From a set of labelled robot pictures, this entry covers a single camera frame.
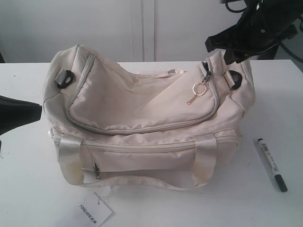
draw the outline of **key ring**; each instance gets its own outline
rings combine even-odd
[[[198,86],[199,84],[203,85],[204,88],[205,88],[205,90],[204,90],[201,94],[198,94],[198,93],[195,91],[196,86]],[[206,91],[207,91],[207,86],[206,86],[205,83],[199,82],[199,83],[195,83],[195,84],[193,85],[193,92],[194,92],[194,94],[195,94],[196,96],[202,96],[202,95],[204,95],[204,94],[206,93]]]

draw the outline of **white bag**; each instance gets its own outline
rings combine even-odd
[[[58,52],[44,111],[64,178],[80,186],[205,185],[233,156],[237,125],[255,99],[249,61],[227,66],[223,54],[187,72],[137,75],[85,46]],[[84,172],[97,182],[85,183]]]

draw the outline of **table surface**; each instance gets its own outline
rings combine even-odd
[[[197,62],[121,63],[128,71],[188,70]],[[228,166],[217,167],[204,187],[177,192],[116,186],[105,199],[113,215],[102,225],[301,227],[303,225],[303,74],[288,60],[251,61],[256,103],[240,128],[242,144]],[[49,63],[0,64],[0,95],[42,102]],[[264,138],[284,177],[282,193],[253,140]],[[44,115],[3,134],[0,157],[0,226],[56,227],[85,195],[108,188],[65,182]]]

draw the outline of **bag handle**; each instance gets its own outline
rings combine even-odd
[[[217,143],[214,135],[195,136],[196,158],[193,169],[194,186],[208,183],[214,172],[216,163]],[[185,190],[170,185],[162,180],[147,176],[115,176],[95,183],[84,183],[84,172],[79,156],[83,139],[74,136],[64,136],[59,145],[58,162],[65,180],[82,187],[116,186],[123,184],[142,184],[164,187],[172,190]]]

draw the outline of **black marker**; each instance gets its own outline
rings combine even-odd
[[[278,167],[276,166],[276,163],[275,163],[273,157],[271,156],[271,153],[269,152],[264,140],[258,139],[258,143],[259,143],[260,147],[262,148],[262,150],[268,160],[270,169],[271,169],[273,175],[275,176],[275,180],[276,180],[281,192],[286,192],[287,191],[286,184],[285,184],[285,182],[278,170]]]

